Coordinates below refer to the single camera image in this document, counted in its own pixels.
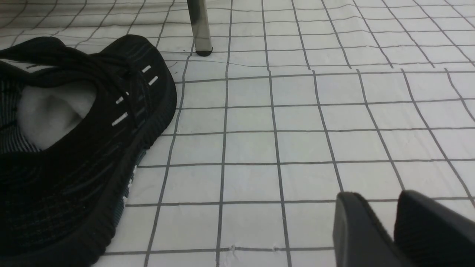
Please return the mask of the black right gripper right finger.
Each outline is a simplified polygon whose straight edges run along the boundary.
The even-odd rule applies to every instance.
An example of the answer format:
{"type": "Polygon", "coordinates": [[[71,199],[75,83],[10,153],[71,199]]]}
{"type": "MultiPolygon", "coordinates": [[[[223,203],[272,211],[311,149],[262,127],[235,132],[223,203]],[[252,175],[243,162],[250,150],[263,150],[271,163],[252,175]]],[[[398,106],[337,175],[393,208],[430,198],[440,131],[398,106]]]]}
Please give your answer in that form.
{"type": "Polygon", "coordinates": [[[394,243],[414,267],[473,267],[475,225],[429,197],[402,191],[394,243]]]}

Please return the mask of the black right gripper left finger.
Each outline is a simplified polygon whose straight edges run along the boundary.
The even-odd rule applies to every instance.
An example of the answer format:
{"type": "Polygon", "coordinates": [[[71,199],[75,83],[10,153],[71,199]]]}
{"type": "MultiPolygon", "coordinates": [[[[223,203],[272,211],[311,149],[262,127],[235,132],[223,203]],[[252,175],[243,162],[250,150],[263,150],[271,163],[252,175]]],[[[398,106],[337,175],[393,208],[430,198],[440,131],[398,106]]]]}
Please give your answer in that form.
{"type": "Polygon", "coordinates": [[[407,265],[368,201],[358,193],[338,193],[332,236],[338,267],[407,265]]]}

